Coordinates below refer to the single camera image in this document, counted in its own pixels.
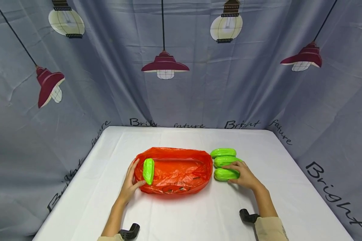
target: white table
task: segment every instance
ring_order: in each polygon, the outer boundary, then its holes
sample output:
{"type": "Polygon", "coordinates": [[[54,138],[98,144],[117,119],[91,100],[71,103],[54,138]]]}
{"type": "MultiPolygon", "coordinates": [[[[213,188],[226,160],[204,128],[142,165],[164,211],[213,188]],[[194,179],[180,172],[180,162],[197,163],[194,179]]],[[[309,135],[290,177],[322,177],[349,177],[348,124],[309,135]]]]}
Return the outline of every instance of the white table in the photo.
{"type": "MultiPolygon", "coordinates": [[[[130,162],[150,147],[230,147],[270,190],[290,241],[352,241],[275,135],[267,130],[108,127],[34,241],[95,241],[130,162]]],[[[123,229],[141,226],[137,241],[255,241],[239,210],[257,212],[252,192],[212,177],[195,195],[158,198],[135,193],[123,229]]]]}

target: beige sleeve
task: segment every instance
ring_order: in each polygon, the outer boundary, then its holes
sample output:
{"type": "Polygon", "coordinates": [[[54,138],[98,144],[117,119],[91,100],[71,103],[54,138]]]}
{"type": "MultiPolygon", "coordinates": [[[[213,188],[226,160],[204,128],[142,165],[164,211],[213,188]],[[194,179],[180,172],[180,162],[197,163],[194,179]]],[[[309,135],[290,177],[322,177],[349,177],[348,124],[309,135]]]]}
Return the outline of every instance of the beige sleeve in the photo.
{"type": "Polygon", "coordinates": [[[259,241],[288,241],[280,218],[258,218],[255,222],[255,229],[259,241]]]}
{"type": "Polygon", "coordinates": [[[118,233],[114,237],[99,237],[98,241],[123,241],[121,235],[118,233]]]}

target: gray fabric backdrop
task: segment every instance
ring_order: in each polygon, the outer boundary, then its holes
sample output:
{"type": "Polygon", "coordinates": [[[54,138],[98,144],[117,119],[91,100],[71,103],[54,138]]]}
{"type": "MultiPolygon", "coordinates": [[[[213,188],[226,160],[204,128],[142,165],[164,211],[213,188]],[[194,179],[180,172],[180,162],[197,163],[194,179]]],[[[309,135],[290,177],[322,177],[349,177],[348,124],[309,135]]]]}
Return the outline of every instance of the gray fabric backdrop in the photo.
{"type": "Polygon", "coordinates": [[[323,28],[333,0],[240,0],[242,29],[218,44],[224,3],[164,1],[166,51],[189,71],[159,79],[141,68],[163,50],[160,0],[68,0],[82,38],[51,27],[51,0],[0,0],[36,64],[65,76],[62,100],[39,108],[0,14],[0,240],[33,237],[110,125],[269,129],[362,240],[362,0],[338,0],[323,28]],[[320,68],[280,64],[318,32],[320,68]]]}

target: green cucumber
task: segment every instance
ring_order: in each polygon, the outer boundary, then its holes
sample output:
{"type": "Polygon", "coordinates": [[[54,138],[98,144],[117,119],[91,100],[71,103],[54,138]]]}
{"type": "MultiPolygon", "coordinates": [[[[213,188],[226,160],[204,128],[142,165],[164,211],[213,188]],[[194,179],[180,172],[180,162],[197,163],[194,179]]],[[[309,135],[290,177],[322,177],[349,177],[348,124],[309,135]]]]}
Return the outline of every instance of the green cucumber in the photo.
{"type": "Polygon", "coordinates": [[[219,148],[212,150],[210,155],[212,156],[212,158],[225,157],[225,156],[236,157],[236,150],[232,148],[219,148]]]}
{"type": "Polygon", "coordinates": [[[232,157],[232,156],[216,157],[213,162],[213,165],[216,168],[218,168],[218,167],[230,165],[232,162],[236,162],[236,161],[242,162],[242,160],[240,160],[239,158],[232,157]]]}
{"type": "Polygon", "coordinates": [[[155,176],[155,161],[152,158],[148,158],[143,162],[143,179],[145,179],[148,185],[153,184],[153,178],[155,176]]]}
{"type": "Polygon", "coordinates": [[[232,169],[217,168],[214,172],[214,178],[217,181],[228,181],[229,179],[237,179],[240,177],[240,173],[232,169]]]}

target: pendant lamp illustration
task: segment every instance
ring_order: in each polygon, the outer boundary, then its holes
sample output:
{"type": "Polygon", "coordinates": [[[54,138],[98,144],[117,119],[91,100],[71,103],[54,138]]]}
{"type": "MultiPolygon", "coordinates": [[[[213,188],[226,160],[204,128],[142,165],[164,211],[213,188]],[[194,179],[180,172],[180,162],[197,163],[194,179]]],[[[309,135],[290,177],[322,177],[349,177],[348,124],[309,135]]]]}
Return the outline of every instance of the pendant lamp illustration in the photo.
{"type": "Polygon", "coordinates": [[[60,72],[52,73],[48,69],[38,66],[34,61],[34,59],[32,58],[31,54],[28,52],[27,48],[24,46],[19,36],[12,28],[11,24],[8,22],[7,18],[5,17],[1,9],[0,13],[36,67],[37,81],[41,86],[41,90],[39,93],[38,107],[41,108],[45,106],[51,99],[53,99],[56,103],[61,102],[62,90],[60,89],[59,85],[65,80],[64,75],[60,72]]]}
{"type": "Polygon", "coordinates": [[[175,72],[189,71],[188,66],[176,62],[173,56],[171,56],[165,50],[165,25],[164,25],[164,0],[161,0],[162,8],[162,39],[163,39],[163,50],[155,57],[155,60],[141,69],[146,73],[157,73],[159,79],[172,79],[175,72]]]}
{"type": "Polygon", "coordinates": [[[84,22],[66,0],[52,0],[54,10],[48,15],[51,27],[59,34],[68,38],[82,38],[84,22]]]}
{"type": "Polygon", "coordinates": [[[239,35],[243,27],[239,7],[238,0],[228,0],[224,4],[224,12],[212,22],[210,35],[217,43],[230,43],[239,35]]]}
{"type": "Polygon", "coordinates": [[[60,72],[51,73],[48,69],[36,66],[37,81],[41,89],[39,93],[38,107],[45,106],[51,99],[56,103],[62,101],[62,90],[59,85],[65,80],[60,72]]]}
{"type": "Polygon", "coordinates": [[[331,11],[333,10],[335,4],[338,0],[334,1],[333,6],[331,7],[330,11],[328,12],[323,24],[321,25],[318,33],[316,34],[314,40],[307,44],[304,48],[299,51],[298,54],[283,59],[280,63],[283,65],[293,65],[291,70],[294,72],[305,71],[311,65],[320,68],[322,66],[322,58],[319,53],[319,47],[316,46],[315,40],[318,37],[320,31],[322,30],[324,24],[326,23],[327,18],[329,17],[331,11]]]}

